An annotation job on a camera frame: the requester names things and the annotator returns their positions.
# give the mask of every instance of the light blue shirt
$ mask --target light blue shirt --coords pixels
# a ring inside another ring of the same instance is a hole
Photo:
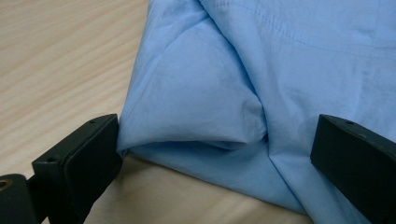
[[[310,162],[319,114],[396,141],[396,1],[151,1],[118,151],[368,223]]]

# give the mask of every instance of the table surface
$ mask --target table surface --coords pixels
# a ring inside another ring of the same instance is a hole
[[[120,114],[148,0],[0,1],[0,175],[89,119]],[[85,223],[312,223],[309,217],[127,157]]]

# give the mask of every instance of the light wood surface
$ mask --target light wood surface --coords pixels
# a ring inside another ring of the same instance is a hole
[[[30,162],[85,121],[120,114],[147,6],[148,0],[0,1],[0,175],[30,177]],[[311,222],[128,157],[85,223]]]

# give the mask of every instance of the blue fabric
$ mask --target blue fabric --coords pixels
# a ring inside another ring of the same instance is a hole
[[[396,141],[396,1],[157,0],[118,151],[317,223],[368,223],[309,160],[319,114]]]

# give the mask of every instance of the screw hole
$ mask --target screw hole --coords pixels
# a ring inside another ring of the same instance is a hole
[[[359,137],[362,138],[362,139],[367,139],[367,136],[362,134],[362,133],[359,134]]]
[[[56,161],[58,161],[58,157],[56,157],[56,156],[49,157],[49,158],[47,159],[47,162],[56,162]]]
[[[7,189],[11,185],[12,185],[11,179],[0,180],[0,191]]]

